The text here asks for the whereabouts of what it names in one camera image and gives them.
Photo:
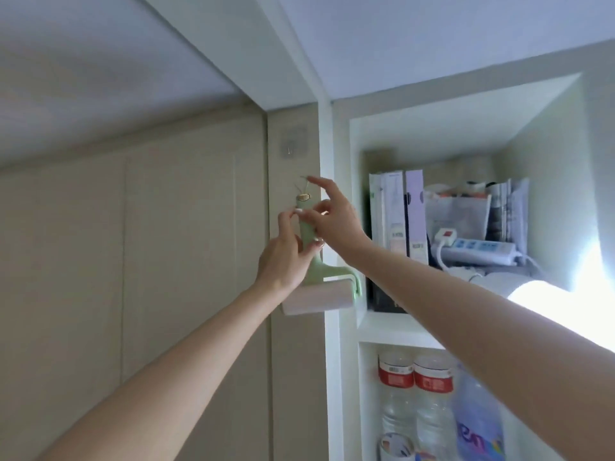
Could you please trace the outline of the red label water bottle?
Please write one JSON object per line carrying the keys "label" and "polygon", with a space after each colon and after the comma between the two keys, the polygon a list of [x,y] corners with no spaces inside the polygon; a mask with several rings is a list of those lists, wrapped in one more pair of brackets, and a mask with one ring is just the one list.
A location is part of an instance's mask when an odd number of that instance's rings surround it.
{"label": "red label water bottle", "polygon": [[457,461],[451,360],[442,353],[421,352],[414,357],[413,368],[419,453],[426,461]]}
{"label": "red label water bottle", "polygon": [[380,413],[385,433],[416,438],[416,404],[412,356],[401,347],[382,347],[378,352]]}

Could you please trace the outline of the clear adhesive wall hook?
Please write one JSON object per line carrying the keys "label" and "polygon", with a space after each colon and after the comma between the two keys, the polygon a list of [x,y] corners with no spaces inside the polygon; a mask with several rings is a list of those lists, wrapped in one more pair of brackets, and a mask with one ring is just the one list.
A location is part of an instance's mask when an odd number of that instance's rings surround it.
{"label": "clear adhesive wall hook", "polygon": [[303,158],[309,151],[309,133],[305,126],[293,126],[281,131],[279,152],[284,159]]}

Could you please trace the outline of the green lint roller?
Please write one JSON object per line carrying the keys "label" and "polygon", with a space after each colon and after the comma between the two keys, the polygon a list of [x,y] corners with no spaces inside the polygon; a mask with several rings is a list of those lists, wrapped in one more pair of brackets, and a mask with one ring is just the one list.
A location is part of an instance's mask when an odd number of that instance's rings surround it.
{"label": "green lint roller", "polygon": [[[309,211],[318,204],[316,190],[309,189],[311,181],[308,176],[302,176],[306,181],[303,188],[296,186],[298,193],[295,198],[296,209]],[[360,227],[357,212],[349,205],[348,213],[354,216],[355,231],[366,238],[365,230]],[[299,246],[305,251],[314,241],[317,232],[312,224],[299,219]],[[286,316],[299,316],[312,313],[322,313],[333,310],[352,308],[362,296],[362,280],[357,271],[347,265],[330,265],[324,262],[322,254],[315,253],[310,260],[306,274],[301,284],[282,302],[281,310]]]}

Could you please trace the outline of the stack of magazines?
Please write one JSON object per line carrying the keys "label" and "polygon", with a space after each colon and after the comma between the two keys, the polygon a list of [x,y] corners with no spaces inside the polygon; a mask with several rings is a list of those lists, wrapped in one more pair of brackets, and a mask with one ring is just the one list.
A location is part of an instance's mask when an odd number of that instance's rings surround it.
{"label": "stack of magazines", "polygon": [[529,178],[491,182],[485,189],[491,195],[486,239],[513,243],[527,252]]}

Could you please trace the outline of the person's left hand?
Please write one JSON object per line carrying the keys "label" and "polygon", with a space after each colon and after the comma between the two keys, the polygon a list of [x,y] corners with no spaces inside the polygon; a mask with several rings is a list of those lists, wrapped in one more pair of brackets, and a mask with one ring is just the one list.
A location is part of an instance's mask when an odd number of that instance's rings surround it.
{"label": "person's left hand", "polygon": [[300,272],[301,241],[291,223],[297,216],[295,210],[279,214],[279,233],[269,241],[259,259],[255,283],[274,304],[283,302],[306,276]]}

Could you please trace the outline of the white power strip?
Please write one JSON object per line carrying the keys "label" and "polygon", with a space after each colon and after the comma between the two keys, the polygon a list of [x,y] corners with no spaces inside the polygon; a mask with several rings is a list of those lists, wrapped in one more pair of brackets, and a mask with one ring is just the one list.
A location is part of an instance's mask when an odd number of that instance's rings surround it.
{"label": "white power strip", "polygon": [[442,269],[452,264],[513,266],[518,259],[525,258],[513,243],[464,239],[452,228],[442,228],[436,232],[430,250]]}

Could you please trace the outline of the white shelf unit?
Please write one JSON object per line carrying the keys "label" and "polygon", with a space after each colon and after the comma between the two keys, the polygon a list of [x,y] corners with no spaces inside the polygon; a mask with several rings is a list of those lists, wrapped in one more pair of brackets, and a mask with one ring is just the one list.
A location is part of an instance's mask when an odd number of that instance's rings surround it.
{"label": "white shelf unit", "polygon": [[[615,240],[611,238],[615,236],[615,39],[335,100],[334,181],[353,203],[360,202],[358,167],[350,143],[353,119],[575,75],[580,76],[575,82],[582,86],[586,112],[604,278],[615,293]],[[394,318],[372,320],[365,299],[353,309],[325,314],[330,461],[378,461],[378,424],[369,421],[377,410],[369,400],[378,394],[372,371],[375,351],[364,351],[362,346],[384,341],[436,345],[408,315],[400,316],[410,327],[408,332],[387,334],[386,324]]]}

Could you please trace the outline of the person's right forearm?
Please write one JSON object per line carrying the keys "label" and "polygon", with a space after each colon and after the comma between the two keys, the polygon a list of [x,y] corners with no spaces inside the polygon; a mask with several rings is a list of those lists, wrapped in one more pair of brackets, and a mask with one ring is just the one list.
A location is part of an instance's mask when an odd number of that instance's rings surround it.
{"label": "person's right forearm", "polygon": [[615,461],[615,353],[366,237],[335,250],[566,461]]}

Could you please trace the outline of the clear plastic bag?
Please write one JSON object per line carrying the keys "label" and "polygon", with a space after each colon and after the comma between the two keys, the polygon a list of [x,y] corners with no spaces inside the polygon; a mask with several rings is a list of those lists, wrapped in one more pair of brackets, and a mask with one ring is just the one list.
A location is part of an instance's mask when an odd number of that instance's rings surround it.
{"label": "clear plastic bag", "polygon": [[454,229],[462,239],[486,240],[491,195],[427,192],[425,211],[427,236],[431,243],[440,229]]}

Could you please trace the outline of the person's left forearm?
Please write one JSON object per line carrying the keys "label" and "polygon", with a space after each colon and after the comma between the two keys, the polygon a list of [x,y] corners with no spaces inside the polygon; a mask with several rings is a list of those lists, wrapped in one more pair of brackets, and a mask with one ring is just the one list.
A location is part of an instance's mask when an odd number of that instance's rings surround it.
{"label": "person's left forearm", "polygon": [[89,411],[39,461],[174,461],[280,292],[278,281],[255,282]]}

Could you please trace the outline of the lavender flat box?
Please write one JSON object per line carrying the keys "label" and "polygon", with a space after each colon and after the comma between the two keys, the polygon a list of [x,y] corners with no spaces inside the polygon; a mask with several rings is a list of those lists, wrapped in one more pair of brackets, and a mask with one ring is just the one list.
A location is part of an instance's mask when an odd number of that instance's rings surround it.
{"label": "lavender flat box", "polygon": [[424,176],[422,170],[405,172],[406,239],[408,256],[412,260],[429,264],[426,210],[424,206]]}

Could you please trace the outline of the white flat box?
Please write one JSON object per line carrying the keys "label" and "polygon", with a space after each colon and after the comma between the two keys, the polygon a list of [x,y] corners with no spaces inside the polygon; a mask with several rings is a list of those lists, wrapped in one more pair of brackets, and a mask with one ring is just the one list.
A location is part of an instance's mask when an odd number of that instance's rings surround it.
{"label": "white flat box", "polygon": [[369,175],[372,240],[393,253],[408,255],[402,171]]}

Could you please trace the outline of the blue label water bottle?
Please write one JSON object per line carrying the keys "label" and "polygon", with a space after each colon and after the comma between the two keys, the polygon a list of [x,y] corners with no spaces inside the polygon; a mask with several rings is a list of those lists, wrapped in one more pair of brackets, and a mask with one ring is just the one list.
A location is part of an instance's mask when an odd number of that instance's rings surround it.
{"label": "blue label water bottle", "polygon": [[499,402],[462,364],[457,365],[453,416],[461,461],[505,461]]}

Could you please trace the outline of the beige wardrobe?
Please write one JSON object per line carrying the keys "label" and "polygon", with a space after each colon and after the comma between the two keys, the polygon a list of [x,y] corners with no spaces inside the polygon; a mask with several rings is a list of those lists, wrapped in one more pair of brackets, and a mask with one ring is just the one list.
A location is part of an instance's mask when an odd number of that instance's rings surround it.
{"label": "beige wardrobe", "polygon": [[[319,173],[319,115],[227,109],[0,169],[0,461],[34,461],[249,287]],[[293,126],[309,151],[284,159]]]}

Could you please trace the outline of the person's right hand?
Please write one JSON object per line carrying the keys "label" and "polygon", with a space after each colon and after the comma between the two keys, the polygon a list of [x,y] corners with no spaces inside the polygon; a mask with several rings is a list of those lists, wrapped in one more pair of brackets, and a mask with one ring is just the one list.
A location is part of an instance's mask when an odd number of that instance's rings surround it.
{"label": "person's right hand", "polygon": [[306,180],[323,189],[328,196],[312,208],[330,208],[333,216],[328,230],[313,229],[317,238],[323,239],[349,266],[359,268],[360,257],[372,241],[364,232],[356,210],[333,180],[316,176],[307,176]]}

